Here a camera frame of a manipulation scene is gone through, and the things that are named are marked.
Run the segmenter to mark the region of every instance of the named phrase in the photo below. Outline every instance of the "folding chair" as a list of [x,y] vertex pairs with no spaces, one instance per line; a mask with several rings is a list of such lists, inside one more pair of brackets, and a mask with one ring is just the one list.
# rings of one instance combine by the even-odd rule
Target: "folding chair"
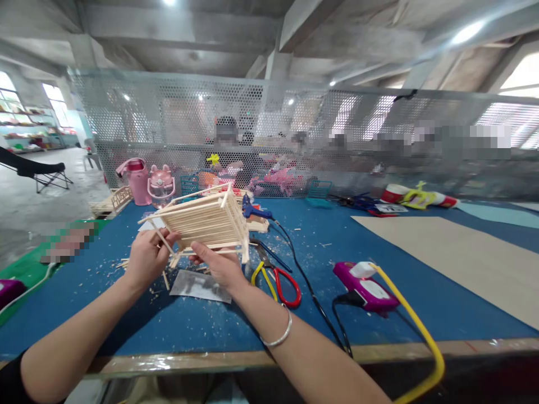
[[[0,165],[16,171],[20,177],[32,178],[35,181],[35,192],[38,194],[49,185],[69,189],[69,184],[73,184],[73,181],[66,176],[66,166],[64,163],[38,163],[13,154],[2,147],[0,147]],[[64,182],[65,186],[54,183],[55,180]]]

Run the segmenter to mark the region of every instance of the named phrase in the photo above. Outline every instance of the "yellow cable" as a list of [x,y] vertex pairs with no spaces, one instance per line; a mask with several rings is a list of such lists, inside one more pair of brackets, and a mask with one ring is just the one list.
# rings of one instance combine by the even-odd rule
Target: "yellow cable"
[[258,267],[254,271],[253,276],[251,276],[251,283],[256,286],[255,282],[256,282],[256,279],[257,279],[257,275],[261,270],[262,270],[262,275],[264,275],[264,278],[266,279],[266,282],[268,283],[269,290],[271,291],[271,295],[273,296],[273,300],[278,302],[277,293],[275,293],[275,289],[273,289],[273,285],[271,284],[270,279],[268,278],[268,274],[266,272],[266,269],[264,268],[264,261],[262,261],[262,262],[260,262],[260,264],[258,264]]
[[436,345],[436,342],[434,341],[434,339],[432,339],[427,328],[423,325],[419,317],[417,317],[417,314],[415,313],[414,309],[412,309],[412,307],[408,304],[404,296],[399,292],[399,290],[391,281],[389,276],[387,276],[387,274],[382,271],[382,268],[380,268],[378,265],[371,264],[371,266],[378,271],[378,273],[387,283],[393,294],[396,296],[397,299],[399,299],[399,302],[404,306],[410,317],[412,317],[412,320],[414,320],[414,323],[416,324],[417,328],[419,328],[419,331],[421,331],[421,333],[423,334],[423,338],[425,338],[425,341],[427,341],[427,345],[431,349],[432,354],[434,355],[435,368],[431,375],[395,401],[395,404],[407,404],[428,392],[444,377],[444,357],[442,356],[438,345]]

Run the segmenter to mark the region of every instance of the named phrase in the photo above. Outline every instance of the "table edge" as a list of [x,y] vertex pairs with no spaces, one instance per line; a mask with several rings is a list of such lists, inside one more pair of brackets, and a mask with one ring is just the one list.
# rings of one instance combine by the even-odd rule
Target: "table edge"
[[[445,359],[539,352],[539,338],[440,341],[437,344]],[[363,365],[432,358],[427,345],[421,342],[354,345],[352,352],[356,362]],[[6,364],[7,362],[0,362],[0,369]],[[275,365],[276,363],[266,351],[102,356],[93,360],[86,377],[107,379],[134,377],[148,372],[167,374],[241,371],[247,368]]]

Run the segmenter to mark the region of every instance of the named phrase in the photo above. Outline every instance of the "metal mesh panel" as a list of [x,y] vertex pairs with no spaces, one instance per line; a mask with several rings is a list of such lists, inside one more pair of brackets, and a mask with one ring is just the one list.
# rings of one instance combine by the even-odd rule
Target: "metal mesh panel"
[[223,178],[258,196],[332,194],[388,182],[481,198],[539,198],[539,100],[147,72],[72,71],[111,187],[132,157],[176,177]]

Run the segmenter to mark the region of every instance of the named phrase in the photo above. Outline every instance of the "green mat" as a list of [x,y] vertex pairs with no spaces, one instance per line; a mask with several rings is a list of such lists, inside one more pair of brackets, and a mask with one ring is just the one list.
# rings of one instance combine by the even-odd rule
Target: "green mat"
[[[74,223],[77,223],[77,222],[97,223],[98,227],[95,229],[95,234],[94,234],[94,236],[96,236],[103,229],[103,227],[105,227],[108,224],[109,221],[87,220],[87,221],[75,221]],[[22,283],[24,283],[27,289],[39,283],[43,279],[43,277],[47,274],[47,266],[48,266],[48,264],[42,264],[40,262],[41,257],[46,254],[46,250],[51,248],[51,244],[60,241],[60,238],[66,234],[67,230],[68,228],[58,230],[57,234],[50,237],[49,241],[41,243],[34,250],[24,255],[20,260],[18,260],[17,262],[14,262],[9,267],[2,270],[0,272],[0,279],[11,279],[11,278],[17,279],[21,281]],[[51,273],[51,276],[54,275],[54,273],[58,271],[59,268],[61,268],[62,266],[63,264],[58,264],[56,266],[56,269]],[[3,326],[4,323],[8,321],[9,318],[19,309],[19,307],[26,302],[26,300],[28,299],[30,295],[32,295],[36,290],[40,289],[45,283],[46,282],[43,282],[39,287],[31,291],[29,294],[27,294],[17,303],[13,304],[6,311],[4,311],[4,313],[0,315],[0,327]]]

